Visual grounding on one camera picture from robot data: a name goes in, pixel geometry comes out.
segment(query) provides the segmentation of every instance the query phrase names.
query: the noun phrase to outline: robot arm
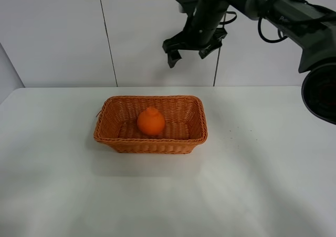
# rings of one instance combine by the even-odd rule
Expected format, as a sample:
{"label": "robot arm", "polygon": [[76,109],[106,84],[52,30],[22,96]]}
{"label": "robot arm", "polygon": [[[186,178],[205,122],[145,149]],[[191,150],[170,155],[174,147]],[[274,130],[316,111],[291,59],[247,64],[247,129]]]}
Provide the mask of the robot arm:
{"label": "robot arm", "polygon": [[[310,71],[302,86],[306,107],[317,117],[336,124],[336,13],[306,0],[177,0],[188,18],[183,31],[163,43],[169,66],[181,59],[178,50],[198,50],[202,59],[222,46],[227,32],[218,28],[229,5],[258,20],[261,38],[277,43],[290,38],[302,50],[299,73]],[[280,39],[269,40],[261,31],[268,20]]]}

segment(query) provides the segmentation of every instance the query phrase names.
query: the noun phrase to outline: wicker basket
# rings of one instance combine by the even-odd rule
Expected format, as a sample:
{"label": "wicker basket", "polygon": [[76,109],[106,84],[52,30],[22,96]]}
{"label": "wicker basket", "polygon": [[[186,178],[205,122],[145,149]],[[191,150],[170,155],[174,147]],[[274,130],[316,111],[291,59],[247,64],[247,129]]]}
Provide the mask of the wicker basket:
{"label": "wicker basket", "polygon": [[[139,114],[157,108],[165,117],[164,131],[150,137],[137,127]],[[207,139],[202,102],[194,96],[115,96],[100,112],[94,138],[120,153],[187,154]]]}

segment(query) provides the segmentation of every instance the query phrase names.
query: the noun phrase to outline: orange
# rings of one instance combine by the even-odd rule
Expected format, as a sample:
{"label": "orange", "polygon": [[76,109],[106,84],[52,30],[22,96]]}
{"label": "orange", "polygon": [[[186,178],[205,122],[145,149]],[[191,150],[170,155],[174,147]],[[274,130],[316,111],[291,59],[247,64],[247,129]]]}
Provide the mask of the orange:
{"label": "orange", "polygon": [[143,134],[157,136],[163,131],[165,121],[160,111],[154,107],[148,107],[139,115],[137,124]]}

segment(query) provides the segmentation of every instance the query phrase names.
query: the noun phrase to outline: cable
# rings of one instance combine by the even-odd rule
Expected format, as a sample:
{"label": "cable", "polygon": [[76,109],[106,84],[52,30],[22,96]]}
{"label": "cable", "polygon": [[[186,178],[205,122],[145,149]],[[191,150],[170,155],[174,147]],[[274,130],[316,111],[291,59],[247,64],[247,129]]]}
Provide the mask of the cable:
{"label": "cable", "polygon": [[267,43],[271,43],[271,44],[275,44],[275,43],[279,43],[279,42],[282,42],[284,41],[285,39],[287,39],[288,37],[287,36],[282,36],[281,35],[281,31],[278,30],[278,36],[279,36],[279,39],[276,39],[276,40],[271,40],[271,39],[268,39],[264,36],[263,34],[263,31],[261,29],[261,23],[263,22],[263,19],[266,17],[266,15],[268,14],[268,11],[270,10],[270,8],[272,7],[273,3],[275,2],[276,0],[269,0],[267,3],[266,3],[266,6],[264,8],[263,11],[260,12],[260,18],[259,18],[259,21],[258,21],[258,33],[259,33],[259,36],[261,37],[261,39]]}
{"label": "cable", "polygon": [[220,22],[220,25],[228,25],[231,24],[232,22],[234,22],[237,19],[237,13],[236,12],[226,12],[226,14],[231,14],[231,15],[235,15],[235,17],[233,17],[232,19],[228,20],[228,21],[224,21],[224,22]]}
{"label": "cable", "polygon": [[[265,18],[269,12],[269,10],[271,9],[272,5],[274,4],[276,0],[269,0],[267,3],[266,3],[266,6],[264,8],[264,10],[260,13],[260,18],[259,18],[259,21],[258,21],[258,32],[259,32],[259,35],[260,37],[267,43],[279,43],[281,41],[284,41],[285,39],[287,39],[287,36],[283,36],[281,34],[281,30],[278,30],[278,36],[279,36],[279,39],[277,40],[270,40],[270,39],[267,39],[262,30],[261,30],[261,22],[263,20],[263,18]],[[292,21],[292,20],[286,20],[286,21],[280,21],[280,20],[277,20],[277,19],[273,19],[271,18],[271,16],[267,16],[272,22],[276,23],[276,24],[280,24],[280,25],[291,25],[291,26],[295,26],[295,25],[307,25],[307,24],[312,24],[312,23],[322,23],[322,22],[328,22],[328,21],[336,21],[336,13],[331,10],[331,9],[328,9],[324,6],[320,6],[320,5],[314,5],[314,4],[310,4],[308,1],[306,0],[293,0],[293,1],[297,1],[297,2],[301,2],[303,4],[307,4],[315,9],[317,9],[318,11],[322,12],[322,13],[325,13],[325,15],[323,17],[320,17],[320,18],[316,18],[316,19],[307,19],[307,20],[300,20],[300,21]]]}

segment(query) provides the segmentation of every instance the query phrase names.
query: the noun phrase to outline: white table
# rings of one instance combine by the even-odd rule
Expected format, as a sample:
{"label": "white table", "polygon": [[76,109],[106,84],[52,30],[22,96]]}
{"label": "white table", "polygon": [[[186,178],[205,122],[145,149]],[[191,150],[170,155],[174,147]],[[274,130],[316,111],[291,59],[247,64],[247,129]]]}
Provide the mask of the white table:
{"label": "white table", "polygon": [[[191,94],[191,154],[93,140],[113,95]],[[20,89],[0,105],[1,237],[336,236],[336,126],[297,87]]]}

